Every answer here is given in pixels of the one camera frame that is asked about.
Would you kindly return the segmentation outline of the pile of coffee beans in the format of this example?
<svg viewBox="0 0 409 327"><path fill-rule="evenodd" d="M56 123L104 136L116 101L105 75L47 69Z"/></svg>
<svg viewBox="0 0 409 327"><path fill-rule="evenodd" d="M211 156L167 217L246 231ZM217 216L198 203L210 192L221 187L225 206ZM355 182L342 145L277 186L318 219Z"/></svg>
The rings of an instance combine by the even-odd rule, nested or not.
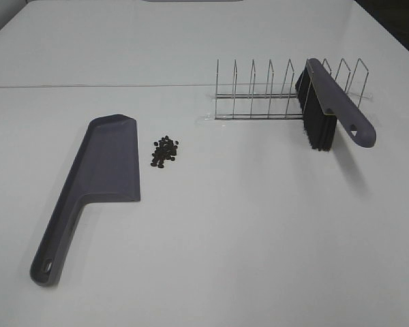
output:
<svg viewBox="0 0 409 327"><path fill-rule="evenodd" d="M155 149L152 152L150 165L159 169L164 168L166 161L174 161L177 156L179 141L172 140L169 136L163 136L153 143Z"/></svg>

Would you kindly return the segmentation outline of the purple grey plastic dustpan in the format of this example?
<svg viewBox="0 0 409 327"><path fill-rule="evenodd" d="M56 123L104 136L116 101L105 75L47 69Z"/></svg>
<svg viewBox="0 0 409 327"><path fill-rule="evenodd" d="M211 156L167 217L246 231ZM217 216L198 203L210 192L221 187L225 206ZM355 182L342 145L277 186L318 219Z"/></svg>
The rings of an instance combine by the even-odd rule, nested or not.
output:
<svg viewBox="0 0 409 327"><path fill-rule="evenodd" d="M136 120L123 114L93 119L32 261L32 281L43 287L59 282L86 205L138 201L140 169Z"/></svg>

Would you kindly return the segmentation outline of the purple brush with black bristles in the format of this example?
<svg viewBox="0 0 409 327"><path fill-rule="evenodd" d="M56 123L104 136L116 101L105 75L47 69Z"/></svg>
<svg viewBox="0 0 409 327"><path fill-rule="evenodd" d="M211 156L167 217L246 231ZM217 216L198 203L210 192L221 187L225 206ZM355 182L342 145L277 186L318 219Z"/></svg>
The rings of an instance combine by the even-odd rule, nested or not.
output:
<svg viewBox="0 0 409 327"><path fill-rule="evenodd" d="M313 149L331 150L337 123L355 144L363 148L374 147L374 126L318 59L306 61L296 82L296 91L303 127Z"/></svg>

